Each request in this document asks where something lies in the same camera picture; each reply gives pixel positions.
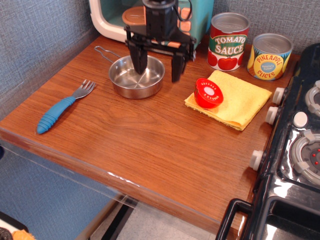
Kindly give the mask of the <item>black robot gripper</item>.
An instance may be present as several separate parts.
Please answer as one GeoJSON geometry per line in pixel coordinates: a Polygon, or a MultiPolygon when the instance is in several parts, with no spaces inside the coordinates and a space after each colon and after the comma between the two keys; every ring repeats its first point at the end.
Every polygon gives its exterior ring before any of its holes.
{"type": "Polygon", "coordinates": [[[196,38],[184,34],[177,20],[184,21],[178,13],[177,0],[144,0],[145,25],[124,27],[133,67],[138,74],[147,68],[148,51],[172,55],[172,82],[180,80],[188,60],[195,59],[196,38]]]}

